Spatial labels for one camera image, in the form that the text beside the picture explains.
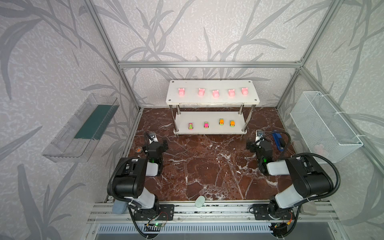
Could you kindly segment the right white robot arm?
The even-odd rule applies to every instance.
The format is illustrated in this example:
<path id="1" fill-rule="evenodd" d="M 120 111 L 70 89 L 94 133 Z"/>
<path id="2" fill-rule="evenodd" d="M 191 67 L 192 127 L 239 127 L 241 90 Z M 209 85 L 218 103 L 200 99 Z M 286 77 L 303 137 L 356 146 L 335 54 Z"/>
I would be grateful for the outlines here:
<path id="1" fill-rule="evenodd" d="M 341 175 L 337 167 L 327 158 L 314 153 L 299 153 L 285 157 L 288 143 L 281 141 L 281 157 L 273 159 L 273 146 L 267 140 L 269 134 L 256 132 L 254 142 L 247 142 L 246 148 L 255 153 L 258 168 L 265 176 L 290 176 L 292 184 L 271 197 L 265 207 L 253 206 L 255 217 L 269 217 L 282 220 L 293 217 L 293 209 L 305 203 L 328 198 L 341 186 Z"/>

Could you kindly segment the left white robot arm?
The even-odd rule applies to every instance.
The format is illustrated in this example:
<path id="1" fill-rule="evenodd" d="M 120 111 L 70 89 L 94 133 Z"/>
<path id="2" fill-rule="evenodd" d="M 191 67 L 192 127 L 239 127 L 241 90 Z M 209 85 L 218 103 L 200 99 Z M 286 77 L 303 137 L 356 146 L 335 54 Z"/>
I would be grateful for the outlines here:
<path id="1" fill-rule="evenodd" d="M 159 199 L 145 188 L 146 177 L 160 176 L 163 153 L 168 150 L 167 141 L 150 142 L 143 147 L 145 158 L 121 158 L 107 186 L 109 196 L 115 199 L 113 214 L 123 214 L 127 209 L 135 211 L 134 219 L 151 220 L 161 214 Z"/>

